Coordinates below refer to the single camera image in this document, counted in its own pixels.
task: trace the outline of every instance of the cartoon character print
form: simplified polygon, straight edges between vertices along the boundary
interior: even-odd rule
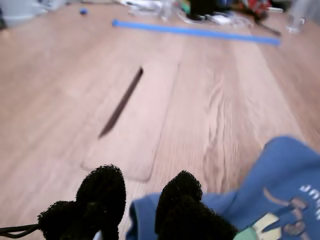
[[[306,224],[303,221],[302,213],[302,211],[307,208],[307,203],[299,197],[294,197],[290,201],[278,199],[272,196],[266,188],[263,189],[263,194],[274,204],[281,205],[284,208],[291,207],[293,209],[291,210],[291,213],[296,219],[295,224],[286,224],[282,227],[264,231],[266,227],[279,220],[276,215],[269,212],[256,221],[252,226],[247,227],[245,230],[238,233],[234,240],[280,240],[282,232],[285,232],[290,236],[300,236],[301,240],[311,240],[305,232]]]

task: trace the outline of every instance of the wooden floor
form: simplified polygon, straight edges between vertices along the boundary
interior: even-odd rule
[[[126,8],[90,5],[83,17],[79,7],[0,32],[0,227],[36,223],[104,164],[123,170],[130,203],[181,170],[210,192],[234,189],[277,135],[320,150],[315,24],[290,35],[273,15],[269,25],[283,31],[275,47],[112,28],[115,17],[132,20]],[[114,129],[98,139],[140,66]],[[125,217],[121,239],[129,225]]]

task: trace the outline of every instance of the black string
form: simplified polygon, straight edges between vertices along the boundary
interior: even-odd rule
[[[18,238],[24,237],[24,236],[26,236],[26,235],[28,235],[38,229],[39,229],[39,224],[3,227],[3,228],[0,228],[0,236],[7,237],[10,239],[18,239]]]

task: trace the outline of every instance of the blue painter's tape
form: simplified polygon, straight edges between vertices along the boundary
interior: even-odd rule
[[[156,31],[156,32],[173,33],[173,34],[193,35],[193,36],[207,37],[207,38],[240,40],[240,41],[254,42],[254,43],[260,43],[260,44],[271,44],[276,46],[280,44],[280,40],[275,37],[243,35],[243,34],[226,33],[226,32],[220,32],[220,31],[196,29],[196,28],[119,21],[117,19],[114,19],[112,21],[112,26]]]

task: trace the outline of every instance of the blue sweatshirt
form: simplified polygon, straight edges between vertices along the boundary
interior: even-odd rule
[[[159,196],[132,202],[126,240],[157,239]],[[320,155],[294,138],[273,138],[238,190],[202,202],[241,232],[234,240],[320,240]]]

